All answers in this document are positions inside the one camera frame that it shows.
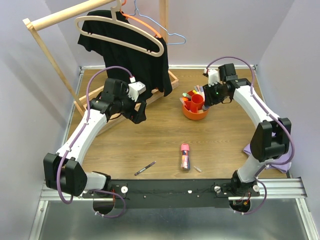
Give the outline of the orange black highlighter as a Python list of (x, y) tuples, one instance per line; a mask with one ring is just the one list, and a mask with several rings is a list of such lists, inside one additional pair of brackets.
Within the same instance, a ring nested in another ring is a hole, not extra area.
[(180, 101), (181, 101), (181, 103), (182, 103), (182, 105), (183, 106), (185, 106), (185, 107), (187, 107), (187, 102), (188, 102), (188, 98), (186, 98), (186, 97), (181, 97), (180, 98)]

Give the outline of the dark purple pen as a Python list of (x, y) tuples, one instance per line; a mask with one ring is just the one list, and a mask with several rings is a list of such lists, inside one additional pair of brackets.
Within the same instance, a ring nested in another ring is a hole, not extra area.
[(153, 166), (157, 161), (153, 161), (150, 164), (148, 164), (147, 166), (145, 166), (144, 168), (140, 169), (139, 171), (137, 171), (136, 173), (134, 173), (134, 176), (137, 176), (139, 174), (141, 174), (142, 172), (144, 172), (145, 170), (147, 170), (148, 168), (150, 168), (151, 166)]

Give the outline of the blue glue stick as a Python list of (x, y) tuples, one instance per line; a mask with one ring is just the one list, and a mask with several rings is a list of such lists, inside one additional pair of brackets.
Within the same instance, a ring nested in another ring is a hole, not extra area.
[(203, 111), (207, 111), (209, 108), (210, 108), (210, 106), (206, 106), (206, 105), (203, 105), (203, 106), (202, 106), (202, 110), (203, 110)]

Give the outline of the beige plastic hanger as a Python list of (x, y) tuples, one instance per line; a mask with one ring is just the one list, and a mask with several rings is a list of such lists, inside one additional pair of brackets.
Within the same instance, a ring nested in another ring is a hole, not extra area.
[[(105, 42), (110, 42), (113, 44), (124, 46), (126, 48), (130, 48), (130, 49), (139, 51), (141, 53), (144, 53), (144, 54), (152, 56), (152, 57), (162, 56), (165, 49), (164, 49), (163, 44), (157, 38), (155, 38), (153, 35), (149, 34), (148, 32), (144, 31), (143, 29), (140, 29), (130, 23), (118, 20), (117, 12), (119, 12), (119, 13), (121, 12), (122, 2), (120, 0), (117, 0), (116, 2), (117, 2), (117, 5), (111, 7), (111, 9), (110, 9), (111, 17), (105, 17), (105, 16), (100, 16), (100, 15), (85, 15), (85, 16), (77, 17), (75, 19), (74, 23), (75, 23), (75, 27), (77, 28), (78, 32), (82, 36), (86, 36), (86, 37), (90, 37), (93, 39), (98, 39), (98, 40), (102, 40)], [(122, 29), (130, 30), (131, 32), (134, 32), (138, 35), (141, 35), (142, 37), (153, 42), (158, 47), (158, 51), (152, 51), (147, 48), (143, 48), (142, 46), (135, 45), (133, 43), (123, 41), (123, 40), (120, 40), (117, 38), (112, 38), (112, 37), (109, 37), (106, 35), (101, 35), (101, 34), (85, 31), (82, 29), (82, 27), (79, 26), (80, 22), (83, 22), (83, 23), (85, 23), (85, 22), (104, 23), (104, 24), (110, 24), (113, 26), (117, 26), (117, 28), (120, 28), (120, 30), (122, 30)]]

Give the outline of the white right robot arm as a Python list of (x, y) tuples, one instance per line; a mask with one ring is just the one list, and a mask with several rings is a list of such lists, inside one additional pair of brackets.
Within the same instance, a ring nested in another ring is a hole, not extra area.
[(204, 106), (209, 108), (229, 98), (244, 109), (255, 127), (250, 154), (244, 165), (233, 173), (229, 185), (234, 196), (242, 196), (254, 186), (267, 165), (289, 151), (292, 123), (271, 111), (247, 78), (238, 78), (234, 64), (221, 65), (218, 70), (206, 68), (203, 74), (208, 78), (203, 86)]

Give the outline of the blue capped white marker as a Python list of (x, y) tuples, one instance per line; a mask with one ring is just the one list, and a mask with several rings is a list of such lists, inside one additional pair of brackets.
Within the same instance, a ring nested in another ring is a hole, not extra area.
[(205, 93), (204, 93), (203, 87), (199, 86), (198, 88), (199, 88), (199, 91), (200, 91), (202, 97), (205, 98)]

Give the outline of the orange hanger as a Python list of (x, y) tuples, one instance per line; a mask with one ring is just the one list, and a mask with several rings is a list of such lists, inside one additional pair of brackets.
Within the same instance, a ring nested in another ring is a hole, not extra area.
[(153, 27), (151, 27), (149, 24), (145, 23), (144, 21), (142, 21), (134, 16), (131, 16), (129, 14), (126, 14), (122, 10), (120, 10), (120, 13), (125, 17), (126, 20), (131, 19), (131, 20), (134, 20), (137, 23), (145, 26), (147, 29), (149, 29), (150, 31), (152, 31), (154, 33), (154, 37), (162, 38), (162, 36), (160, 35), (160, 33), (157, 30), (155, 30)]

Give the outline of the orange round pen organizer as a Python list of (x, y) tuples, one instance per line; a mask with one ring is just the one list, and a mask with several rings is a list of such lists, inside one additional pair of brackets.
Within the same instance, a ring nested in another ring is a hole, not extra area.
[(189, 99), (189, 101), (191, 101), (190, 111), (182, 105), (182, 113), (184, 116), (195, 121), (204, 119), (208, 115), (209, 110), (202, 110), (202, 106), (205, 103), (203, 96), (201, 94), (194, 94), (192, 90), (187, 92), (187, 94), (191, 96), (191, 99)]

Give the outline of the purple cloth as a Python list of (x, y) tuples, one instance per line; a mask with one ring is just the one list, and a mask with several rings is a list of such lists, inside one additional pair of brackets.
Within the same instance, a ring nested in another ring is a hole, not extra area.
[[(289, 146), (289, 150), (286, 154), (282, 155), (280, 158), (276, 159), (274, 161), (274, 163), (284, 163), (286, 162), (290, 156), (291, 156), (291, 153), (292, 153), (292, 147)], [(286, 164), (283, 164), (283, 165), (277, 165), (277, 164), (269, 164), (268, 166), (265, 167), (266, 170), (268, 169), (276, 169), (276, 170), (279, 170), (281, 173), (287, 173), (289, 171), (289, 169), (291, 168), (291, 165), (292, 163), (291, 162), (288, 162)]]

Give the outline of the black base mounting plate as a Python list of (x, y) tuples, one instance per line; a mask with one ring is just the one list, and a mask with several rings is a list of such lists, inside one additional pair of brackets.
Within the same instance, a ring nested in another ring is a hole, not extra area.
[(128, 209), (228, 208), (229, 198), (241, 199), (256, 181), (239, 186), (229, 178), (208, 179), (113, 179), (109, 185), (124, 198)]

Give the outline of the wooden clothes rack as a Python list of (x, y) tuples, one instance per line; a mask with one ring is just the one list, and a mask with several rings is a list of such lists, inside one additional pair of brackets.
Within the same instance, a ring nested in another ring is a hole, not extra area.
[[(122, 6), (121, 0), (87, 0), (87, 1), (79, 3), (77, 5), (68, 7), (66, 9), (63, 9), (58, 12), (55, 12), (50, 15), (39, 18), (37, 20), (30, 21), (28, 18), (25, 18), (22, 20), (23, 23), (25, 24), (26, 28), (29, 30), (29, 32), (33, 36), (34, 40), (39, 45), (39, 47), (42, 50), (42, 52), (44, 53), (44, 55), (47, 57), (47, 59), (51, 63), (52, 67), (54, 68), (54, 70), (58, 74), (59, 78), (62, 80), (65, 87), (71, 93), (71, 95), (74, 99), (73, 104), (75, 105), (76, 109), (78, 110), (78, 112), (81, 114), (82, 117), (84, 116), (84, 112), (85, 112), (84, 102), (85, 102), (85, 100), (88, 100), (89, 97), (86, 97), (86, 96), (83, 96), (81, 98), (78, 97), (77, 93), (71, 87), (71, 84), (67, 80), (67, 77), (63, 73), (62, 69), (58, 65), (57, 61), (53, 57), (50, 50), (48, 49), (44, 40), (39, 35), (39, 31), (44, 30), (46, 28), (49, 28), (51, 26), (54, 26), (56, 24), (62, 23), (64, 21), (68, 21), (69, 19), (73, 19), (75, 17), (78, 18), (78, 16), (80, 16), (84, 13), (92, 11), (96, 8), (100, 8), (104, 5), (107, 5), (112, 2), (117, 2), (116, 6), (111, 7), (112, 8), (111, 12), (114, 14), (115, 11), (120, 11), (120, 8)], [(71, 50), (71, 53), (73, 54), (76, 62), (79, 63), (80, 54), (83, 54), (84, 50), (81, 50), (80, 53), (76, 53), (76, 50), (79, 50), (78, 47), (71, 47), (70, 50)], [(173, 89), (175, 89), (179, 85), (179, 79), (170, 70), (168, 71), (168, 74), (173, 79), (173, 81), (171, 82), (171, 86)], [(160, 99), (163, 96), (163, 94), (160, 93), (157, 89), (153, 90), (152, 93), (153, 93), (153, 96), (146, 101), (147, 105), (155, 102), (156, 100)], [(123, 120), (125, 120), (125, 118), (120, 115), (118, 118), (111, 119), (109, 121), (109, 123), (98, 132), (97, 136), (101, 135), (102, 133), (109, 130), (113, 126), (119, 124)]]

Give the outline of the black t-shirt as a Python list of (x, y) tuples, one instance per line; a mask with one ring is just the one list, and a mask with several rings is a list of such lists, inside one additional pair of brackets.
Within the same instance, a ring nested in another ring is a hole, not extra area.
[[(84, 31), (105, 35), (111, 38), (132, 43), (137, 46), (157, 52), (158, 47), (145, 37), (128, 29), (118, 28), (112, 24), (99, 23), (94, 21), (85, 22), (82, 25)], [(105, 67), (121, 66), (128, 69), (135, 77), (136, 81), (145, 84), (146, 90), (139, 96), (139, 100), (151, 98), (152, 90), (157, 89), (166, 97), (173, 88), (168, 73), (168, 49), (163, 38), (158, 39), (164, 47), (164, 53), (160, 57), (153, 57), (137, 50), (127, 48), (122, 45), (80, 35), (78, 44), (83, 46), (88, 52), (94, 51), (101, 55)]]

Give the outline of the pink lidded pen tube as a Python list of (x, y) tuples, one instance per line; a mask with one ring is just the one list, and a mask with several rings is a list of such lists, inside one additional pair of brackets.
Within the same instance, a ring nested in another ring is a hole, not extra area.
[(190, 147), (187, 143), (183, 143), (180, 147), (180, 150), (181, 150), (181, 169), (183, 171), (189, 171), (190, 170), (190, 158), (189, 158)]

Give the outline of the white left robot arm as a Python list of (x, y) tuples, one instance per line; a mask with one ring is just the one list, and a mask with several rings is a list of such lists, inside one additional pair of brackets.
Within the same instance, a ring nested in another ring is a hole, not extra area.
[(85, 172), (84, 157), (100, 130), (115, 114), (135, 124), (146, 120), (146, 102), (135, 109), (139, 95), (146, 91), (140, 81), (126, 83), (107, 78), (102, 92), (89, 102), (89, 108), (67, 142), (56, 153), (47, 153), (43, 159), (45, 184), (48, 188), (78, 197), (84, 191), (94, 191), (104, 198), (110, 194), (110, 176), (98, 172)]

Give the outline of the mint green highlighter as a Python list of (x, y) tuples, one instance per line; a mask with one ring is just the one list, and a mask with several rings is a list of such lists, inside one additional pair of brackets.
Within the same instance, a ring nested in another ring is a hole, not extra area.
[(183, 95), (184, 98), (191, 99), (191, 96), (188, 93), (184, 92), (182, 95)]

